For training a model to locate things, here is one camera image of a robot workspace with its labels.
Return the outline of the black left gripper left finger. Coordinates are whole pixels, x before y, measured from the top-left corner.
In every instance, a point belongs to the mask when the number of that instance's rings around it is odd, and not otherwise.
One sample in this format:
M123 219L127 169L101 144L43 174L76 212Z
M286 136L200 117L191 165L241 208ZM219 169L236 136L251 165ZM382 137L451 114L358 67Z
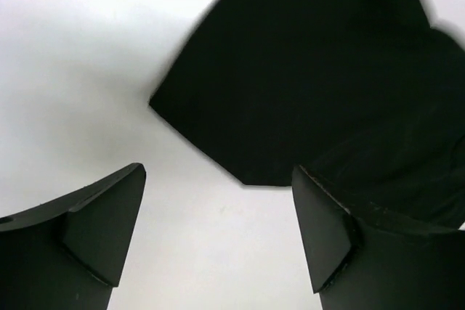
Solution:
M119 286L146 182L132 163L1 218L1 308L106 309Z

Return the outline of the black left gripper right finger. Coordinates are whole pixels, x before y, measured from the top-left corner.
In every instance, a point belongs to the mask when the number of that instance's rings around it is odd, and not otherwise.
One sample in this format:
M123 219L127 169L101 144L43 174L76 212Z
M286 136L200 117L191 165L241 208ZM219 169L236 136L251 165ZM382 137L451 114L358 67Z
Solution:
M464 232L418 221L296 167L292 193L324 309L462 309Z

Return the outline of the black shorts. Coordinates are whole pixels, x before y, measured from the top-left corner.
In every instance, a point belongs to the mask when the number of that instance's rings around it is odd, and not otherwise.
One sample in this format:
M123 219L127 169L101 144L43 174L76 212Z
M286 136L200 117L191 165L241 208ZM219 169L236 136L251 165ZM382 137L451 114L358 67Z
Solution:
M217 0L149 105L243 184L464 223L464 49L420 0Z

